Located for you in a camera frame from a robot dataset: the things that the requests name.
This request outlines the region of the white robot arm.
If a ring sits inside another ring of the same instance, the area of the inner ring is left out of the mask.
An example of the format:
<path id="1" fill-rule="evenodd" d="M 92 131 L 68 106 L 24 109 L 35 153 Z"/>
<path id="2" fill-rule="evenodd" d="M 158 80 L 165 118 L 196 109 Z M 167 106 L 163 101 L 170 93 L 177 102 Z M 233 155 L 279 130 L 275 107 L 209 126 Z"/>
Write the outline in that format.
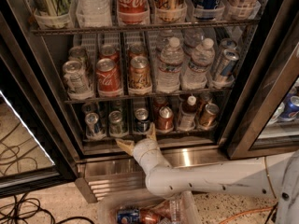
<path id="1" fill-rule="evenodd" d="M 116 143 L 143 169 L 146 188 L 155 196 L 169 199 L 190 190 L 271 197 L 278 199 L 275 224 L 299 224 L 299 151 L 175 168 L 158 146 L 154 125 L 138 142 Z"/>

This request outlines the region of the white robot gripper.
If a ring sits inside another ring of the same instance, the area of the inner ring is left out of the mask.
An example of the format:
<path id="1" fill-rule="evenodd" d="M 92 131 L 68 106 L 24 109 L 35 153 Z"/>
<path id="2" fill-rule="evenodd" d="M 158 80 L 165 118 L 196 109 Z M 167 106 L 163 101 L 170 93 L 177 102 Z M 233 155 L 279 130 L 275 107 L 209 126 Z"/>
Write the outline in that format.
<path id="1" fill-rule="evenodd" d="M 156 128 L 153 122 L 149 126 L 146 137 L 136 144 L 132 140 L 123 139 L 116 139 L 116 143 L 128 155 L 133 155 L 146 174 L 149 174 L 156 166 L 170 167 L 171 164 L 164 157 L 156 142 Z"/>

